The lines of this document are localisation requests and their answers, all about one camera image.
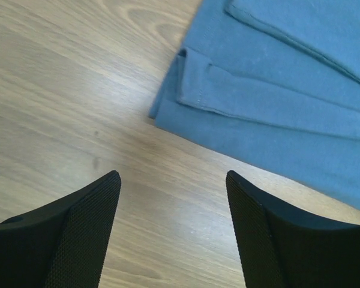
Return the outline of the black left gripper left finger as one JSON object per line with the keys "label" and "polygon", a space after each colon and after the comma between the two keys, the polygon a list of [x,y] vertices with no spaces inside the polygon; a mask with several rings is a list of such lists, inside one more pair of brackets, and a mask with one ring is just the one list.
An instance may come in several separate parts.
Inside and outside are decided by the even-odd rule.
{"label": "black left gripper left finger", "polygon": [[115,170],[0,223],[0,287],[98,287],[121,191]]}

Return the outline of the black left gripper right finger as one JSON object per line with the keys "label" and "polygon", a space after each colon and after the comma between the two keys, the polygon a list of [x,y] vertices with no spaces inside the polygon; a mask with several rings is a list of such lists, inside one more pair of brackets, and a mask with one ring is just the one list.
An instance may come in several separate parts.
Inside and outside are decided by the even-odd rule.
{"label": "black left gripper right finger", "polygon": [[232,170],[226,189],[247,287],[360,287],[360,225],[295,207]]}

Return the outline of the grey-blue t-shirt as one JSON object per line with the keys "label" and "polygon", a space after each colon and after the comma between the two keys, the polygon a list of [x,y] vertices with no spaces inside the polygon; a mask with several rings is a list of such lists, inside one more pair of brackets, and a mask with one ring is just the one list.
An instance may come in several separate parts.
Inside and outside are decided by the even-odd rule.
{"label": "grey-blue t-shirt", "polygon": [[360,1],[203,1],[149,117],[360,209]]}

